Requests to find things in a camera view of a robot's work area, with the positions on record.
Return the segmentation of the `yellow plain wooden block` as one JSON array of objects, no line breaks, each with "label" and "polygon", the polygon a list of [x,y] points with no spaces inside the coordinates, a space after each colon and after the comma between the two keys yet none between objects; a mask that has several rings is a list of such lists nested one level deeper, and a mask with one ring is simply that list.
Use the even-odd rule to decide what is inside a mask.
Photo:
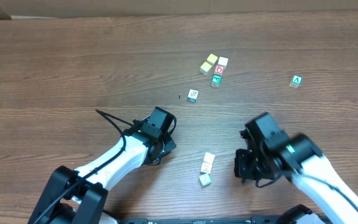
[{"label": "yellow plain wooden block", "polygon": [[209,152],[206,152],[203,158],[203,162],[208,164],[213,164],[215,155]]}]

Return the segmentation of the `white block blue H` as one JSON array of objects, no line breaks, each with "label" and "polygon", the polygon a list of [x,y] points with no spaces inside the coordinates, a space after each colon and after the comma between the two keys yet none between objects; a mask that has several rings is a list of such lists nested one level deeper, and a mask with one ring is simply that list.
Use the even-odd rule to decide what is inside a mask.
[{"label": "white block blue H", "polygon": [[211,169],[212,169],[212,164],[207,163],[207,162],[203,162],[202,165],[201,165],[200,172],[204,173],[204,174],[210,174]]}]

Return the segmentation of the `red M block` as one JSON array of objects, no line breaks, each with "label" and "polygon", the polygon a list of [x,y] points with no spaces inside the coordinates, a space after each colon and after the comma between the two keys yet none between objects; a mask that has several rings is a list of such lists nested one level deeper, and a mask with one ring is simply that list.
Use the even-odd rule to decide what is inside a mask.
[{"label": "red M block", "polygon": [[200,175],[199,180],[202,187],[206,187],[212,183],[211,176],[208,173]]}]

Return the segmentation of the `white block blue side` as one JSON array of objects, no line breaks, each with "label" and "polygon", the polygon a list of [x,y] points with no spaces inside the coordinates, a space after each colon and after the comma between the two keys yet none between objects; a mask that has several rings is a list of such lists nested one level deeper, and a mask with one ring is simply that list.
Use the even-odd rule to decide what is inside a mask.
[{"label": "white block blue side", "polygon": [[197,102],[198,93],[199,93],[198,90],[190,89],[190,90],[189,90],[189,93],[188,93],[188,97],[187,97],[188,101],[196,103],[196,102]]}]

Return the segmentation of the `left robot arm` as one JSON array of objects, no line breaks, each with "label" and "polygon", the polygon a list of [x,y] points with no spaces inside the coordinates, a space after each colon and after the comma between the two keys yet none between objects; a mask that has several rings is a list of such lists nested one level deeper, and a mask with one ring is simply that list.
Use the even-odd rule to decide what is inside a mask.
[{"label": "left robot arm", "polygon": [[129,172],[157,166],[176,144],[176,117],[160,107],[120,130],[115,146],[87,165],[51,174],[29,223],[116,223],[104,212],[109,191]]}]

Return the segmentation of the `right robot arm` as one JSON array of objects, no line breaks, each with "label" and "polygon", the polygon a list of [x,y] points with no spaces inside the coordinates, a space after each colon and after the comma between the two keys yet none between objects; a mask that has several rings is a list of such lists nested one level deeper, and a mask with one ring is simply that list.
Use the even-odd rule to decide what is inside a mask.
[{"label": "right robot arm", "polygon": [[358,223],[358,196],[340,178],[307,135],[290,137],[269,113],[250,120],[240,132],[246,141],[234,159],[234,175],[260,187],[286,178],[317,204],[331,223]]}]

